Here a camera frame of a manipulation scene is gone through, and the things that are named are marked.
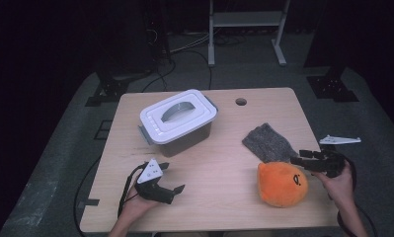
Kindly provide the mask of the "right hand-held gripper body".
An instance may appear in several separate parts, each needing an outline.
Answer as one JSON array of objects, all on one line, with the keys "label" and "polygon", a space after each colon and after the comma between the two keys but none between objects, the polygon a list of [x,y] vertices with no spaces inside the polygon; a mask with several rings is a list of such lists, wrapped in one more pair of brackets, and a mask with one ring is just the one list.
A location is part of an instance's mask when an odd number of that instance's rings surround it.
[{"label": "right hand-held gripper body", "polygon": [[313,152],[313,157],[321,162],[321,168],[319,169],[319,172],[325,173],[329,178],[336,178],[342,174],[342,171],[346,166],[345,162],[348,162],[351,166],[353,174],[355,174],[355,163],[344,154],[338,152],[332,146],[360,142],[361,139],[359,137],[349,138],[333,135],[327,135],[320,139],[319,144],[322,145],[321,150]]}]

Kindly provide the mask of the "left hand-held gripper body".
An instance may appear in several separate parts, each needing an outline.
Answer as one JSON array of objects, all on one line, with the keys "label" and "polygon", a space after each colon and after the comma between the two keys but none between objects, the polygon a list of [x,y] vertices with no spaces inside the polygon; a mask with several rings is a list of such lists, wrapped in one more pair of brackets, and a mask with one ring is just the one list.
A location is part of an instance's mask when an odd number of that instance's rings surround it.
[{"label": "left hand-held gripper body", "polygon": [[160,169],[158,164],[155,158],[146,163],[134,187],[142,198],[171,204],[174,199],[173,190],[158,185],[164,171]]}]

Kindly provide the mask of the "brown transparent storage box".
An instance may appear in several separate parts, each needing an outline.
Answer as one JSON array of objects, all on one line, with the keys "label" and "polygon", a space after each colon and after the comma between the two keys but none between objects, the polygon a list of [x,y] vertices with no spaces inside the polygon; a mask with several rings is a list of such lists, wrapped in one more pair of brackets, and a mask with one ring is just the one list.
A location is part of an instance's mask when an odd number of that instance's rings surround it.
[{"label": "brown transparent storage box", "polygon": [[142,124],[139,127],[139,129],[144,139],[147,141],[149,145],[157,145],[160,149],[160,152],[165,157],[172,157],[207,139],[210,135],[211,124],[212,122],[210,124],[203,126],[202,128],[199,128],[198,130],[191,132],[190,134],[182,138],[179,138],[177,140],[174,140],[164,145],[150,144],[146,138],[146,135],[141,129]]}]

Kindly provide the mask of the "orange plush toy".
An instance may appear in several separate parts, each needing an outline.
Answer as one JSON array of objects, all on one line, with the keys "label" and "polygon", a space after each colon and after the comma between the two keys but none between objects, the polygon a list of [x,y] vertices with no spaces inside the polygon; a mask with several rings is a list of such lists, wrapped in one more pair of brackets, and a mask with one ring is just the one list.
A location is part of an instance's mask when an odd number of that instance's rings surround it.
[{"label": "orange plush toy", "polygon": [[267,204],[290,207],[306,197],[309,183],[295,166],[285,162],[268,162],[258,165],[257,187],[261,200]]}]

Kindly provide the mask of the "grey fluffy cloth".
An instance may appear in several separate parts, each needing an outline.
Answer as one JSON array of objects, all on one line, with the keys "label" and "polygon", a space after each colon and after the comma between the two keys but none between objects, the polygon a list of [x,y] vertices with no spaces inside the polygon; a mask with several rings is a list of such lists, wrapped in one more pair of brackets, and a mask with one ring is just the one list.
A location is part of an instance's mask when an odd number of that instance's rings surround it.
[{"label": "grey fluffy cloth", "polygon": [[288,162],[298,156],[288,140],[267,122],[251,130],[242,143],[264,163]]}]

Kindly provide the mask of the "white box lid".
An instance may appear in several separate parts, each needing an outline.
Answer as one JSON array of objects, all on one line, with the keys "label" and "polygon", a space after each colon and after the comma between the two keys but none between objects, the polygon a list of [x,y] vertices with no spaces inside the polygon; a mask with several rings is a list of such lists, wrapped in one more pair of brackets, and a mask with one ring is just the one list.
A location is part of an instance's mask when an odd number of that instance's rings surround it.
[{"label": "white box lid", "polygon": [[143,109],[141,129],[150,144],[164,145],[210,124],[217,112],[208,97],[191,89]]}]

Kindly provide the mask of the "person's right hand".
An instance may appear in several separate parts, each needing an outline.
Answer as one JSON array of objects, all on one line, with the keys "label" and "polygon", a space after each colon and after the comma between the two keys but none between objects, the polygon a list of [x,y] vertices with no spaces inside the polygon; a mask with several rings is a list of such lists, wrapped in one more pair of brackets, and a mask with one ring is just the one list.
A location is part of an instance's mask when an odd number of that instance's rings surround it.
[{"label": "person's right hand", "polygon": [[319,172],[313,172],[312,175],[323,184],[340,212],[347,212],[355,208],[352,170],[348,162],[345,163],[345,167],[338,177],[329,178]]}]

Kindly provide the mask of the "person's left hand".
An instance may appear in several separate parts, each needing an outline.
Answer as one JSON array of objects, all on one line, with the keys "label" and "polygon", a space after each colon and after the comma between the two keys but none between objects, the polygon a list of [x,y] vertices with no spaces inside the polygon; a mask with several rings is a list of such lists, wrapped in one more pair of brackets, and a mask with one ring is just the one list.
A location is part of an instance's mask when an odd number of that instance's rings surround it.
[{"label": "person's left hand", "polygon": [[139,195],[130,197],[124,204],[121,215],[118,220],[122,224],[131,225],[133,222],[141,218],[151,208],[158,205],[157,201],[145,199]]}]

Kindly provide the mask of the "black stand base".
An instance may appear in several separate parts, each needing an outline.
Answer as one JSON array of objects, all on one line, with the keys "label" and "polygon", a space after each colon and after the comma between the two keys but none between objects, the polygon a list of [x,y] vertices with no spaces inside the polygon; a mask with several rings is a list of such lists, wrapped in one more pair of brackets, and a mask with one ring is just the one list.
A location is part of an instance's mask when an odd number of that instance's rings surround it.
[{"label": "black stand base", "polygon": [[307,77],[317,99],[332,99],[337,103],[358,101],[355,93],[349,90],[341,79],[345,68],[345,65],[333,65],[324,75]]},{"label": "black stand base", "polygon": [[152,71],[124,72],[100,68],[96,73],[99,84],[94,94],[88,98],[86,107],[98,107],[102,103],[118,102],[120,97],[126,93],[130,83],[148,77]]}]

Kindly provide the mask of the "black equipment rack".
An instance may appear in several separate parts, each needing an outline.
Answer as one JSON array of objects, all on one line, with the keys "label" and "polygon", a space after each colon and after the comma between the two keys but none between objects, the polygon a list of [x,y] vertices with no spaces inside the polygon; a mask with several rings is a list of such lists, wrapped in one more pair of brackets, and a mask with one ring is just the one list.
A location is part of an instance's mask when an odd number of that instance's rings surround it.
[{"label": "black equipment rack", "polygon": [[172,63],[168,39],[166,0],[144,0],[144,19],[152,54]]}]

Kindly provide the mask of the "black table edge bracket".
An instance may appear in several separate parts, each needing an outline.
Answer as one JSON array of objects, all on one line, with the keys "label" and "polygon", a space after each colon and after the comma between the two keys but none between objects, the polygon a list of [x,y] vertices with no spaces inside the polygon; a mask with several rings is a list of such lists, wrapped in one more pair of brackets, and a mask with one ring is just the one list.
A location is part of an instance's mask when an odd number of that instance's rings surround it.
[{"label": "black table edge bracket", "polygon": [[99,205],[98,199],[86,199],[78,202],[77,207],[79,209],[84,209],[86,206],[98,206]]}]

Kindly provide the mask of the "white metal stand frame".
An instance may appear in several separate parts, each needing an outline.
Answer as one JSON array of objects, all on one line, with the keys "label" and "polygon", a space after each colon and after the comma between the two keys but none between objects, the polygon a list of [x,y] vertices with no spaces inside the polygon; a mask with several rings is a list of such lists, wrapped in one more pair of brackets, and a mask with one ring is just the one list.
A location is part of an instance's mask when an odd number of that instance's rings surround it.
[{"label": "white metal stand frame", "polygon": [[286,65],[286,59],[280,48],[284,26],[291,0],[285,0],[280,11],[258,12],[215,12],[213,0],[209,0],[207,64],[215,65],[214,30],[217,28],[277,27],[277,34],[272,39],[272,46],[280,66]]}]

